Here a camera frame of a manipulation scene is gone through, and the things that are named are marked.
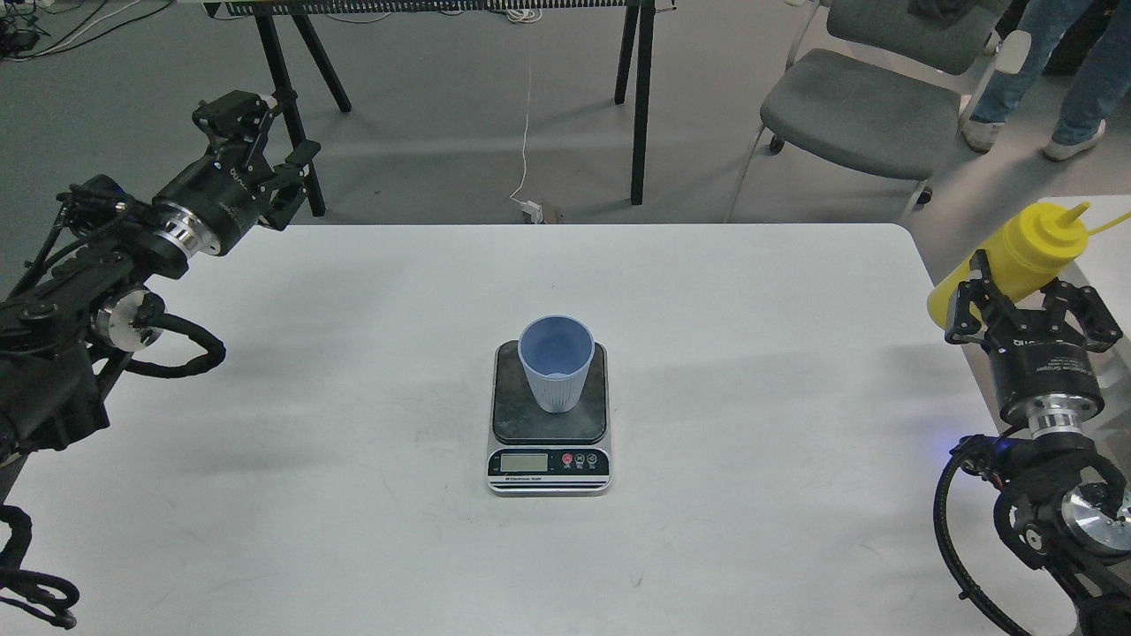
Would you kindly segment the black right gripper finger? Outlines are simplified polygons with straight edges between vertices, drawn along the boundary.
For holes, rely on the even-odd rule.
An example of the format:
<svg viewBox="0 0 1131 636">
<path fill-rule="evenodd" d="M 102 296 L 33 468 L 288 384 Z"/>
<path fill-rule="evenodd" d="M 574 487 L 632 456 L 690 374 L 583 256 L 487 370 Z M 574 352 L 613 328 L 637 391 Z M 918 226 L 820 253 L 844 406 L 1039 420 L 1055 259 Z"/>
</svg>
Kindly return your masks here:
<svg viewBox="0 0 1131 636">
<path fill-rule="evenodd" d="M 1124 337 L 1095 287 L 1078 287 L 1054 278 L 1039 291 L 1044 313 L 1041 330 L 1051 340 L 1074 344 L 1086 352 L 1103 353 Z"/>
<path fill-rule="evenodd" d="M 994 347 L 1020 336 L 1021 310 L 998 289 L 986 251 L 975 250 L 946 310 L 946 342 Z"/>
</svg>

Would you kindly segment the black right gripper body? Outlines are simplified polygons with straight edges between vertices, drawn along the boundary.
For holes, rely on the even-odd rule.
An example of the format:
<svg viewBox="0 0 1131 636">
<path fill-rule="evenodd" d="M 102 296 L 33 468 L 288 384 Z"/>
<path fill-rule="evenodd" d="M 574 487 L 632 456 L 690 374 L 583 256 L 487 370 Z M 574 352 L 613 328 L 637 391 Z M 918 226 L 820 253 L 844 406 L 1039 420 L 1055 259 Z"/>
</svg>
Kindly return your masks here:
<svg viewBox="0 0 1131 636">
<path fill-rule="evenodd" d="M 1021 310 L 1021 336 L 983 347 L 988 356 L 1000 418 L 1031 435 L 1081 435 L 1105 402 L 1089 352 L 1041 330 L 1042 309 Z"/>
</svg>

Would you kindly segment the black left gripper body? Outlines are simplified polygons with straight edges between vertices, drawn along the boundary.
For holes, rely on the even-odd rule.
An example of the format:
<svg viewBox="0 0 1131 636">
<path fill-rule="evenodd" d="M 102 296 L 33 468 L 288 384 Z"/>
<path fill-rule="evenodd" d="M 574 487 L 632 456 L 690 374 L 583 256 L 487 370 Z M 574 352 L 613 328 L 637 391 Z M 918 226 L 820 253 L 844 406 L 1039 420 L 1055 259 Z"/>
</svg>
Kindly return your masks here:
<svg viewBox="0 0 1131 636">
<path fill-rule="evenodd" d="M 185 255 L 225 256 L 270 209 L 270 194 L 238 167 L 201 158 L 153 199 L 155 234 Z"/>
</svg>

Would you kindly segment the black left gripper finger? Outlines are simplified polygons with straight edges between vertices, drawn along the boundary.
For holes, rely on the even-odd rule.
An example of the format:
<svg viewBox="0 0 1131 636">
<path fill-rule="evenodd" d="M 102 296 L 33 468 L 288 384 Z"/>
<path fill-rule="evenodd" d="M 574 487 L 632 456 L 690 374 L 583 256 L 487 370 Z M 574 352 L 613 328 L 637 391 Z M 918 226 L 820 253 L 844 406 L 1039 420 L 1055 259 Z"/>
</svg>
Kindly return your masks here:
<svg viewBox="0 0 1131 636">
<path fill-rule="evenodd" d="M 274 173 L 265 157 L 268 134 L 275 117 L 294 105 L 294 91 L 260 95 L 231 91 L 211 102 L 201 102 L 193 112 L 195 126 L 206 134 L 209 145 L 195 170 L 233 167 L 238 173 Z"/>
<path fill-rule="evenodd" d="M 282 164 L 271 169 L 271 178 L 260 184 L 262 227 L 282 232 L 291 224 L 299 206 L 307 201 L 307 174 L 320 151 L 320 141 L 300 141 Z"/>
</svg>

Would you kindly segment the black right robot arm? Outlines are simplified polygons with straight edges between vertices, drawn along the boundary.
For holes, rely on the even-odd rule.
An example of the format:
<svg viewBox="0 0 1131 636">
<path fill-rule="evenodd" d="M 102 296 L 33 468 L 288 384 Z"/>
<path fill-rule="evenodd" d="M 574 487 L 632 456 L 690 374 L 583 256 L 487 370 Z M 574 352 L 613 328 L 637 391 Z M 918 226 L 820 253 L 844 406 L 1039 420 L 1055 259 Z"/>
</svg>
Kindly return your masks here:
<svg viewBox="0 0 1131 636">
<path fill-rule="evenodd" d="M 1024 628 L 979 587 L 951 539 L 948 498 L 958 472 L 998 491 L 998 538 L 1028 568 L 1048 571 L 1074 605 L 1083 635 L 1126 635 L 1126 475 L 1083 435 L 1105 406 L 1090 354 L 1121 337 L 1094 287 L 1053 278 L 1041 307 L 1015 306 L 998 287 L 985 250 L 970 258 L 946 313 L 946 342 L 976 344 L 990 360 L 1002 435 L 967 435 L 936 481 L 932 523 L 959 598 L 1009 635 Z"/>
</svg>

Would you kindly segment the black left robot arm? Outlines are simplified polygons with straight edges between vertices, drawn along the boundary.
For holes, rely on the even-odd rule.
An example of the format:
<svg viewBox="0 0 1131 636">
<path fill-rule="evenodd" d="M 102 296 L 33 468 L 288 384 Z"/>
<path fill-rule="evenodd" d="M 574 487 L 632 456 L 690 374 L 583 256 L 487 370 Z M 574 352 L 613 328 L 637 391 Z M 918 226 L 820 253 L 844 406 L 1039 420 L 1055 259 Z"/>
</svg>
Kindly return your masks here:
<svg viewBox="0 0 1131 636">
<path fill-rule="evenodd" d="M 152 201 L 113 178 L 57 195 L 38 253 L 3 301 L 3 492 L 33 452 L 61 452 L 107 428 L 118 378 L 202 375 L 226 356 L 198 323 L 170 313 L 153 276 L 179 280 L 196 253 L 224 256 L 254 226 L 280 231 L 314 198 L 318 141 L 296 134 L 279 165 L 265 156 L 271 122 L 296 95 L 234 91 L 193 113 L 209 144 Z"/>
</svg>

